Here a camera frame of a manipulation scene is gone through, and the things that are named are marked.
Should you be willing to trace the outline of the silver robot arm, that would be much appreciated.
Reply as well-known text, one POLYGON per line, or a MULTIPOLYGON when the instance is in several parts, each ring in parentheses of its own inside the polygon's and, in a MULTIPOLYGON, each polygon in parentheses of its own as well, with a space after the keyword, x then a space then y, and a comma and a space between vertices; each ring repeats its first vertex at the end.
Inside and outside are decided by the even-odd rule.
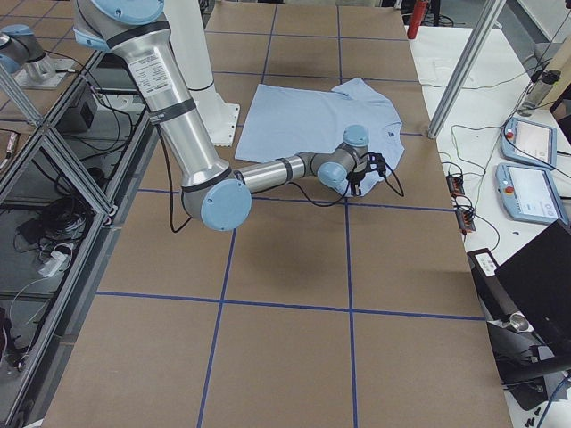
POLYGON ((24 24, 1 28, 1 65, 27 89, 55 89, 74 73, 73 59, 54 59, 24 24))
POLYGON ((330 188, 341 185, 343 195, 360 195, 369 160, 363 126, 349 126, 331 153, 300 152, 232 169, 218 156, 179 69, 164 3, 76 1, 73 7, 77 42, 115 54, 127 64, 151 123, 181 169, 181 199, 191 218, 213 230, 233 230, 249 216, 254 193, 303 177, 316 177, 330 188))

